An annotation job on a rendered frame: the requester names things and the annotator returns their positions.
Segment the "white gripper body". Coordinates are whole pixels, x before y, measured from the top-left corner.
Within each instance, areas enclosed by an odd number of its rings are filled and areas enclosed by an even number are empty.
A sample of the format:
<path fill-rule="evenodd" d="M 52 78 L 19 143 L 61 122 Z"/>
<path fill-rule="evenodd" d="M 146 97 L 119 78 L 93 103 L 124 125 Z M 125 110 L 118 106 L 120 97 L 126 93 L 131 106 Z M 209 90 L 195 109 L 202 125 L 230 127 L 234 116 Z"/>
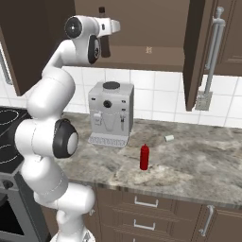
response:
<path fill-rule="evenodd" d="M 121 25 L 119 21 L 111 20 L 111 29 L 112 33 L 116 33 L 121 29 Z"/>

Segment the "dark brown syrup bottle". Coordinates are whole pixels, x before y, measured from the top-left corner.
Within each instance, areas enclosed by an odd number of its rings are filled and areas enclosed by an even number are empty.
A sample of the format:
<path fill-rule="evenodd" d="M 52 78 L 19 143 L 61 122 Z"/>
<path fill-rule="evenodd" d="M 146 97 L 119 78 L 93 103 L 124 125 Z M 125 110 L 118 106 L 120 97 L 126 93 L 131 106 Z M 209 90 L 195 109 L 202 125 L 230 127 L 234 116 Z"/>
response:
<path fill-rule="evenodd" d="M 100 18 L 106 17 L 104 7 L 99 7 L 98 11 L 99 11 L 99 17 Z M 100 45 L 101 45 L 101 57 L 102 58 L 109 58 L 111 56 L 109 37 L 108 36 L 101 37 L 100 38 Z"/>

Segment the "open brown cabinet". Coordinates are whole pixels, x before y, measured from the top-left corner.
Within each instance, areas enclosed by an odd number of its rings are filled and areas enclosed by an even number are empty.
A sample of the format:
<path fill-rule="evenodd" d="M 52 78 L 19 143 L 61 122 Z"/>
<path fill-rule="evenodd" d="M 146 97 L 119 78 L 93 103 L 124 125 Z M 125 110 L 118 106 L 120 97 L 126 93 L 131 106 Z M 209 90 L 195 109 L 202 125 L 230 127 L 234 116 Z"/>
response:
<path fill-rule="evenodd" d="M 106 16 L 120 22 L 110 37 L 109 58 L 97 67 L 180 72 L 189 0 L 75 0 L 76 14 Z M 146 53 L 152 46 L 152 54 Z"/>

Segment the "closed brown cabinet door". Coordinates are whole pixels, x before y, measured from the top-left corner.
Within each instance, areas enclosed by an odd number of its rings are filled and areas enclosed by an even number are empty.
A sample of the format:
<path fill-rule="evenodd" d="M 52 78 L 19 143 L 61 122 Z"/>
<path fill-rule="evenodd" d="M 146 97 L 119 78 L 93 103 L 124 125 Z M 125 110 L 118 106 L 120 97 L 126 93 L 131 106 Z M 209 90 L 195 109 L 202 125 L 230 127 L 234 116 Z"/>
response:
<path fill-rule="evenodd" d="M 217 5 L 224 8 L 226 25 L 215 74 L 242 77 L 242 0 L 217 0 Z"/>

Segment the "red ketchup bottle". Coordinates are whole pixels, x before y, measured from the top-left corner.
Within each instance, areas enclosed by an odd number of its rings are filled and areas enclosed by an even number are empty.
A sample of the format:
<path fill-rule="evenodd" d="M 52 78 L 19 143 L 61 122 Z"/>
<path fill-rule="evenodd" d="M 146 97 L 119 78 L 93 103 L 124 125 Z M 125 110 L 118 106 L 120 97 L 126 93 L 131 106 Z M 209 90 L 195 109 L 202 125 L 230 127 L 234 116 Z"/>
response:
<path fill-rule="evenodd" d="M 142 145 L 140 149 L 140 169 L 147 170 L 149 159 L 149 147 L 147 145 Z"/>

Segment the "grey coffee machine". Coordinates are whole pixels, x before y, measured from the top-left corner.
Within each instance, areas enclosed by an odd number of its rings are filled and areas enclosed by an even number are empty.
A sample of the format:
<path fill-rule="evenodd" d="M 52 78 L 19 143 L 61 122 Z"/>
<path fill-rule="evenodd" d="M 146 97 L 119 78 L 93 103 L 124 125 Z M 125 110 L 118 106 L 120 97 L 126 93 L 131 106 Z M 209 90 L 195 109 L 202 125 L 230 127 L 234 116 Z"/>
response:
<path fill-rule="evenodd" d="M 99 81 L 88 94 L 93 145 L 125 147 L 133 126 L 134 85 Z"/>

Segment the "black hob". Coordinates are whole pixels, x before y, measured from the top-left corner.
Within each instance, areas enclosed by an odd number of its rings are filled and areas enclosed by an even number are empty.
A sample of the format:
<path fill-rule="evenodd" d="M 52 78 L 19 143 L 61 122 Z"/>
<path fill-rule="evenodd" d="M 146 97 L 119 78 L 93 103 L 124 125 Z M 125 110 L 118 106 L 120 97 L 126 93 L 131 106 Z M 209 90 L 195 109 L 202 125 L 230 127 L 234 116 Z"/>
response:
<path fill-rule="evenodd" d="M 14 147 L 9 132 L 13 124 L 29 117 L 26 109 L 0 107 L 0 172 L 11 174 L 22 162 L 23 156 Z"/>

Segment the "brown drawer front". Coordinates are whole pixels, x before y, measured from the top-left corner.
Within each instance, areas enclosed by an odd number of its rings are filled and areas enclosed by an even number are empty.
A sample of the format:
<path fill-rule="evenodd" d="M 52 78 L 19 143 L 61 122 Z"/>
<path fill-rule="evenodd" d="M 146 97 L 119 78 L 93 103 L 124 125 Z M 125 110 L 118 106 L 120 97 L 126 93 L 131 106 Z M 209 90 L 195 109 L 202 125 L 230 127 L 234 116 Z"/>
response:
<path fill-rule="evenodd" d="M 190 241 L 196 227 L 194 220 L 170 218 L 166 216 L 148 216 L 145 214 L 114 210 L 105 207 L 100 212 L 102 222 L 119 231 L 148 235 L 158 238 L 169 238 L 178 241 Z M 133 220 L 138 224 L 151 226 L 156 223 L 154 231 L 133 227 Z"/>
<path fill-rule="evenodd" d="M 201 206 L 197 203 L 165 199 L 131 192 L 123 192 L 106 188 L 97 188 L 98 202 L 102 205 L 109 205 L 119 209 L 128 209 L 139 211 L 149 215 L 165 215 L 184 219 L 195 219 L 199 215 Z M 154 203 L 159 200 L 158 208 L 146 207 L 134 204 L 134 197 L 137 196 L 139 201 Z"/>

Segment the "grey oven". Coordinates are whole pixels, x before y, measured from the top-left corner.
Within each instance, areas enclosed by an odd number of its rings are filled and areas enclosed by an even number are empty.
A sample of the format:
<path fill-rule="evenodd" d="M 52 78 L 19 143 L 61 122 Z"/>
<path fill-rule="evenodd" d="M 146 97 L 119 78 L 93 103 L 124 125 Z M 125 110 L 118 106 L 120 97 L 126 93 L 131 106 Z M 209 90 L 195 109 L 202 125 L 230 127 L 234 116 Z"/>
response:
<path fill-rule="evenodd" d="M 19 172 L 0 173 L 0 242 L 49 242 L 41 206 Z"/>

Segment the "brown cupboard door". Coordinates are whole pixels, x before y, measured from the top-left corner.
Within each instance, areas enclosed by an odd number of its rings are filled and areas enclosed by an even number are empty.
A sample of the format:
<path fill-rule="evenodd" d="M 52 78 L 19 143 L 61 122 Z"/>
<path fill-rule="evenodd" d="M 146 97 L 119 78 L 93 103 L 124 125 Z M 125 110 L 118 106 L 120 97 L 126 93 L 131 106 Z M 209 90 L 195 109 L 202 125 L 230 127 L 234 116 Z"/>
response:
<path fill-rule="evenodd" d="M 242 210 L 217 206 L 207 233 L 202 237 L 199 229 L 204 225 L 206 206 L 201 206 L 192 242 L 242 242 Z"/>

